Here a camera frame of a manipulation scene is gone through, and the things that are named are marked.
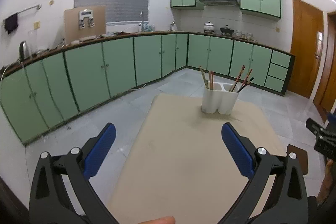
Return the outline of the person's hand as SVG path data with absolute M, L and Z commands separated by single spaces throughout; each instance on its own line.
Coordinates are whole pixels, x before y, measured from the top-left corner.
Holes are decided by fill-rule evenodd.
M 335 179 L 331 174 L 331 168 L 334 162 L 330 159 L 326 163 L 325 167 L 325 177 L 322 181 L 319 194 L 316 198 L 317 204 L 322 205 L 326 201 L 327 197 L 331 192 L 331 187 L 335 184 Z M 162 217 L 150 221 L 141 222 L 140 224 L 175 224 L 176 220 L 173 216 Z

